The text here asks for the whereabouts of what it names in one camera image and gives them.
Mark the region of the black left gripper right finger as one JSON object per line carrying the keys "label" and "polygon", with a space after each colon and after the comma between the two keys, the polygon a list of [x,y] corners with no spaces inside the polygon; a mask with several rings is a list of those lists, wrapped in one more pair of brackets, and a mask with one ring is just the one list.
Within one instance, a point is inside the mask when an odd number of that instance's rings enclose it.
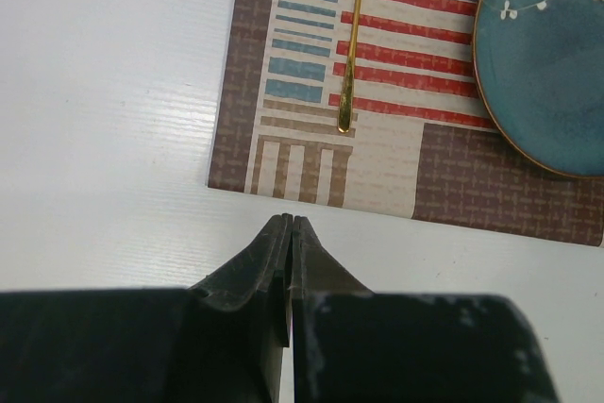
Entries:
{"label": "black left gripper right finger", "polygon": [[318,376],[326,366],[315,327],[319,310],[331,295],[372,291],[327,252],[306,217],[294,218],[291,252],[294,400],[315,402]]}

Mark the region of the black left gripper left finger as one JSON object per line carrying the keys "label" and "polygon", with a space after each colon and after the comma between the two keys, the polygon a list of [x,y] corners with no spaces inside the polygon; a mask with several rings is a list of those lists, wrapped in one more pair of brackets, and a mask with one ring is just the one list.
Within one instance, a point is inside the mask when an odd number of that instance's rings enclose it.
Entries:
{"label": "black left gripper left finger", "polygon": [[216,402],[278,402],[290,346],[291,216],[272,216],[252,242],[192,287],[200,297],[201,384]]}

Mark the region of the gold fork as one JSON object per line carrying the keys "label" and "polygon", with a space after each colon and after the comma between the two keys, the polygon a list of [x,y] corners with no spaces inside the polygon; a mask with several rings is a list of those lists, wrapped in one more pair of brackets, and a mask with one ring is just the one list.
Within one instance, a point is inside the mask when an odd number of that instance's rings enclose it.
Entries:
{"label": "gold fork", "polygon": [[354,84],[355,84],[355,67],[356,53],[358,42],[359,22],[361,15],[362,0],[355,0],[352,13],[350,41],[346,56],[346,64],[344,69],[343,86],[338,108],[338,130],[345,134],[348,133],[353,120],[353,100],[354,100]]}

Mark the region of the patchwork striped cloth placemat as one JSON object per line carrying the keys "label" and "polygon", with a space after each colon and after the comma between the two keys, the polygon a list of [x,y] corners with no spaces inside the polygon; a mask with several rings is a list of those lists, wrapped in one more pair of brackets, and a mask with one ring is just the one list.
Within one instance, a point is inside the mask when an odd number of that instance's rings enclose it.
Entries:
{"label": "patchwork striped cloth placemat", "polygon": [[603,185],[530,163],[471,62],[478,0],[235,0],[209,185],[564,243],[603,243]]}

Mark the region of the blue ceramic plate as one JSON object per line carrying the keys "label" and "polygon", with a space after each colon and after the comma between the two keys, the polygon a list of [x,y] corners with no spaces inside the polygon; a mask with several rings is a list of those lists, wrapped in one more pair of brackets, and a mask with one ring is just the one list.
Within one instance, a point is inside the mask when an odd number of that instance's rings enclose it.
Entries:
{"label": "blue ceramic plate", "polygon": [[478,0],[472,54],[478,93],[518,152],[603,176],[603,0]]}

